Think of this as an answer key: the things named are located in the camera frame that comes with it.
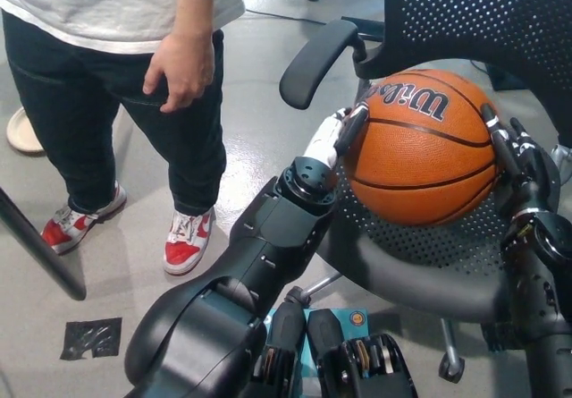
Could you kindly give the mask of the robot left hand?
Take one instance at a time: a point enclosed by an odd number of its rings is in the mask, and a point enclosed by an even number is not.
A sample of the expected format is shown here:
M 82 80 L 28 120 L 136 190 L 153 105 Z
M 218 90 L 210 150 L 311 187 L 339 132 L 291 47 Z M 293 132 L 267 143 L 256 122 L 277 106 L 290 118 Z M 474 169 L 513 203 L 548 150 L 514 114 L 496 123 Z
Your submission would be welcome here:
M 365 102 L 337 110 L 319 125 L 303 157 L 314 159 L 333 170 L 360 137 L 368 119 L 369 106 Z

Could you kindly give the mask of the person's left hand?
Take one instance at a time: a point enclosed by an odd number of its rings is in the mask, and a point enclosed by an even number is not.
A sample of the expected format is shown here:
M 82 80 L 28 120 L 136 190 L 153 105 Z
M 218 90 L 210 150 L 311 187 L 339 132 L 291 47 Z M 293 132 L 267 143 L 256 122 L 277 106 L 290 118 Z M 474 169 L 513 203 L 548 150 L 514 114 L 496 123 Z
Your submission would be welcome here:
M 160 106 L 164 114 L 189 106 L 201 97 L 214 78 L 214 47 L 210 32 L 187 33 L 174 30 L 153 54 L 143 83 L 151 95 L 165 78 L 168 95 Z

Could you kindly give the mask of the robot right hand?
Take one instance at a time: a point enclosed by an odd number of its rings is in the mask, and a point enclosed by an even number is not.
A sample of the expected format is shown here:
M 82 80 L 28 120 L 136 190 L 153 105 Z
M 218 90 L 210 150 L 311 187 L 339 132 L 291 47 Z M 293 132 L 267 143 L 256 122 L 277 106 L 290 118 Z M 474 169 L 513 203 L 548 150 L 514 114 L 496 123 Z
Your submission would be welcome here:
M 490 134 L 500 177 L 493 190 L 500 216 L 512 220 L 559 209 L 559 172 L 551 157 L 515 117 L 504 124 L 493 106 L 484 103 L 481 116 Z

